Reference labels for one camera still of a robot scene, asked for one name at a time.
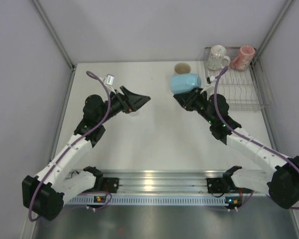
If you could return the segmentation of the light blue white cup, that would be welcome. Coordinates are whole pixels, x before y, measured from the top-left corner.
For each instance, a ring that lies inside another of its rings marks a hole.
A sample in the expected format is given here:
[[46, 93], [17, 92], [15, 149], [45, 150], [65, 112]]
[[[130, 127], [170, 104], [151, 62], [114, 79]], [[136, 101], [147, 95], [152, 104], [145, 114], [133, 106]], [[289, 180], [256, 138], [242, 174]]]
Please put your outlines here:
[[201, 82], [201, 78], [198, 74], [178, 74], [171, 77], [169, 88], [173, 94], [182, 94], [190, 92], [196, 87], [200, 88]]

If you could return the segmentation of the beige tall patterned mug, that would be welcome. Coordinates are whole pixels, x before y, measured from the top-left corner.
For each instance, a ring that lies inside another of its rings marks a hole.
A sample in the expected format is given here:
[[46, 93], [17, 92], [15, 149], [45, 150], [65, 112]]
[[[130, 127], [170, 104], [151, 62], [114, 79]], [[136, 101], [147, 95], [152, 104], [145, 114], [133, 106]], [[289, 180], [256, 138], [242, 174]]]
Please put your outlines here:
[[191, 72], [191, 66], [185, 62], [177, 63], [174, 66], [175, 75], [188, 74], [190, 72]]

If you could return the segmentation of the white mug orange inside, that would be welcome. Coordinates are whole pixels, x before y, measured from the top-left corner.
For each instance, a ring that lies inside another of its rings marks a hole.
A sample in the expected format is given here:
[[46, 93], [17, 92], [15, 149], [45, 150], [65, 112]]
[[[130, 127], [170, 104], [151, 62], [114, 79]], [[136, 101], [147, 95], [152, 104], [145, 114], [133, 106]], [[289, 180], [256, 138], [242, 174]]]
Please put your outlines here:
[[231, 63], [231, 59], [226, 54], [227, 50], [224, 46], [212, 46], [206, 62], [207, 68], [216, 71], [222, 69], [224, 66], [229, 66]]

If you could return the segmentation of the pink patterned mug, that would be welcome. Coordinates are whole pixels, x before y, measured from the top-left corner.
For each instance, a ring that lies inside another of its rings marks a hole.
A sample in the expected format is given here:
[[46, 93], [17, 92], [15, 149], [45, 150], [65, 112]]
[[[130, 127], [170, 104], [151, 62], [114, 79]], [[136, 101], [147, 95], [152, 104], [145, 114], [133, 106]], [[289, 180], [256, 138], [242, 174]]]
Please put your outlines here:
[[255, 54], [256, 50], [254, 47], [249, 45], [242, 46], [239, 49], [238, 55], [230, 62], [230, 68], [245, 71], [249, 67]]

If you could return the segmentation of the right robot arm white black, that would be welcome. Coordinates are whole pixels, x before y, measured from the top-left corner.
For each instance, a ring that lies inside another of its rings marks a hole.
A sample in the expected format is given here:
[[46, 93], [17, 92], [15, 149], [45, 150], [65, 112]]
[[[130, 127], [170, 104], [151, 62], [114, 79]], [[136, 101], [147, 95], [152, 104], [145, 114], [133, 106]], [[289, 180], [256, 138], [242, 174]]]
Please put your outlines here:
[[269, 196], [283, 209], [296, 209], [299, 201], [299, 156], [285, 156], [251, 137], [228, 114], [229, 105], [221, 94], [208, 96], [201, 88], [175, 94], [174, 99], [186, 111], [197, 112], [209, 124], [211, 134], [260, 167], [259, 171], [233, 166], [222, 174], [221, 192], [239, 188]]

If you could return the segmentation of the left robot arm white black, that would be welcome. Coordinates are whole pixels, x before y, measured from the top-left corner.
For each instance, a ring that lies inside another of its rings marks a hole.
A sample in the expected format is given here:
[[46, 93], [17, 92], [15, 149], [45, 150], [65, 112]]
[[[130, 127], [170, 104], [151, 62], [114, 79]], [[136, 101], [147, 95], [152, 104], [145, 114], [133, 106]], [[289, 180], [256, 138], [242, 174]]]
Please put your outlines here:
[[124, 86], [120, 89], [120, 92], [107, 93], [106, 101], [99, 95], [88, 96], [83, 118], [64, 148], [34, 177], [27, 175], [23, 179], [23, 205], [30, 213], [35, 212], [52, 221], [72, 198], [86, 190], [99, 192], [103, 188], [103, 173], [96, 167], [88, 166], [71, 179], [67, 179], [67, 175], [101, 139], [105, 133], [103, 123], [120, 112], [136, 112], [151, 100], [149, 96], [132, 93]]

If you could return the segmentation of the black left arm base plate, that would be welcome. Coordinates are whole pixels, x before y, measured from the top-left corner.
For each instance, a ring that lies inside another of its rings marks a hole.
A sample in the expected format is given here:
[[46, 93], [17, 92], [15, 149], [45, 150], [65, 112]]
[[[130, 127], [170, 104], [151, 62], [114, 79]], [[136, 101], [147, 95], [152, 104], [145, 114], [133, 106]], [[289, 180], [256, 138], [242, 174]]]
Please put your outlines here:
[[119, 178], [118, 177], [105, 177], [104, 173], [97, 169], [96, 167], [89, 167], [87, 172], [91, 173], [95, 177], [95, 183], [93, 188], [94, 192], [109, 192], [116, 193], [119, 188]]

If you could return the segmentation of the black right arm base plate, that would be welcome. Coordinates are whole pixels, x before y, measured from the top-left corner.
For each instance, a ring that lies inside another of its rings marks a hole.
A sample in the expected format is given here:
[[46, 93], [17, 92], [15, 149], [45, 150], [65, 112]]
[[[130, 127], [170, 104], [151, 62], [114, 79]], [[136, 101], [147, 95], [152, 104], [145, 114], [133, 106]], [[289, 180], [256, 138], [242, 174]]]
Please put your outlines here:
[[233, 182], [224, 178], [207, 178], [207, 190], [208, 193], [216, 198], [220, 198], [227, 193], [237, 191], [237, 187]]

